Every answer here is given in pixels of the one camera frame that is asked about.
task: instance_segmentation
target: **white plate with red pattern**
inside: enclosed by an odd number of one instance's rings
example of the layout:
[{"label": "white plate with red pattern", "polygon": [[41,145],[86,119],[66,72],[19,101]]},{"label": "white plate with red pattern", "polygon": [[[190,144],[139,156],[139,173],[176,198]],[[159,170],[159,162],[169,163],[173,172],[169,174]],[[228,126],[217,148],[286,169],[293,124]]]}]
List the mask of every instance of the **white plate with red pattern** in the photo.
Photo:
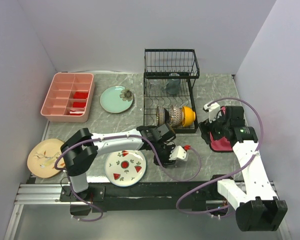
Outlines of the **white plate with red pattern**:
[{"label": "white plate with red pattern", "polygon": [[105,175],[111,183],[119,187],[136,184],[144,176],[147,161],[141,151],[115,151],[105,160]]}]

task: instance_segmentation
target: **yellow bowl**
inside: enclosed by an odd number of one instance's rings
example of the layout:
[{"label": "yellow bowl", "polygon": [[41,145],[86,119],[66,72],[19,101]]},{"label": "yellow bowl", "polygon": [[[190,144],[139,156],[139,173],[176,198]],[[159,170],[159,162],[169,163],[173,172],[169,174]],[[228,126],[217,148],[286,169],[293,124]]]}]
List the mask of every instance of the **yellow bowl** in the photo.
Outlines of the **yellow bowl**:
[{"label": "yellow bowl", "polygon": [[182,112],[183,112],[182,126],[188,127],[195,121],[196,113],[188,106],[183,106]]}]

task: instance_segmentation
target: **countertop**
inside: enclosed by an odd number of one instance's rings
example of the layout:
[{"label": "countertop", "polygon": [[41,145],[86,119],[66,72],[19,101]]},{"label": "countertop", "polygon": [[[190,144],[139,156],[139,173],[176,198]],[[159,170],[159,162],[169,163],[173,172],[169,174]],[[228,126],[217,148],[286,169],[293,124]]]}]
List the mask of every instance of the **countertop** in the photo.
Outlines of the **countertop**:
[{"label": "countertop", "polygon": [[[143,125],[143,74],[95,74],[95,90],[93,93],[91,109],[88,121],[85,123],[69,122],[50,122],[45,138],[56,138],[66,141],[76,131],[81,128],[89,128],[91,133],[118,133],[125,132]],[[129,110],[120,114],[106,112],[100,105],[100,95],[109,87],[124,86],[130,89],[134,94],[134,102]],[[193,97],[196,108],[198,122],[208,118],[208,114],[203,111],[204,104],[209,101],[224,97],[239,97],[230,74],[201,74],[193,87]],[[219,102],[220,105],[240,105],[238,101],[225,100]],[[208,181],[212,175],[228,174],[239,168],[239,162],[232,153],[213,152],[210,147],[201,138],[201,132],[198,129],[196,133],[177,134],[176,145],[191,145],[201,155],[201,171],[193,181]],[[159,166],[153,163],[154,154],[151,151],[142,151],[148,160],[147,170],[141,182],[171,182]],[[87,180],[90,183],[109,182],[105,175],[104,164],[107,155],[97,156],[87,171]],[[169,166],[167,171],[177,178],[186,179],[191,177],[198,169],[196,155],[189,151],[187,162],[177,162]],[[36,184],[59,183],[65,173],[61,172],[51,178],[42,179],[37,177]],[[241,172],[234,176],[235,180],[242,181]]]}]

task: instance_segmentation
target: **beige plate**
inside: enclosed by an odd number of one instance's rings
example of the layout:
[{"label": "beige plate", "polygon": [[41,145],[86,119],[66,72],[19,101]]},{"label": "beige plate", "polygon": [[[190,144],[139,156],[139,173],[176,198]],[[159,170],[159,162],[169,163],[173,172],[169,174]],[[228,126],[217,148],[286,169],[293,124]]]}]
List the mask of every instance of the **beige plate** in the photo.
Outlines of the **beige plate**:
[{"label": "beige plate", "polygon": [[[32,149],[28,156],[27,166],[29,170],[37,177],[46,179],[50,178],[60,170],[55,169],[55,162],[61,155],[60,147],[64,144],[62,141],[52,138],[40,142]],[[65,166],[64,159],[62,158],[58,167]]]}]

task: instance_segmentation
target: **flower design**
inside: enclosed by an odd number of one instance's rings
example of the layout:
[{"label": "flower design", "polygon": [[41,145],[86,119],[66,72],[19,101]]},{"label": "flower design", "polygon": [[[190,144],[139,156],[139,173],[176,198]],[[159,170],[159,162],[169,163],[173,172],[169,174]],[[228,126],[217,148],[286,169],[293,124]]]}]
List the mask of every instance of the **flower design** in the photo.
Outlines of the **flower design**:
[{"label": "flower design", "polygon": [[128,100],[128,102],[130,102],[134,98],[132,92],[128,88],[123,89],[121,93],[122,94],[120,94],[120,98],[122,98],[123,101]]},{"label": "flower design", "polygon": [[44,162],[42,164],[40,164],[41,168],[45,168],[51,164],[54,164],[56,162],[56,160],[58,159],[58,157],[61,155],[61,152],[57,152],[56,154],[54,154],[54,156],[47,156],[47,151],[44,151],[43,154],[41,153],[35,153],[34,156],[37,157],[37,159],[44,159]]}]

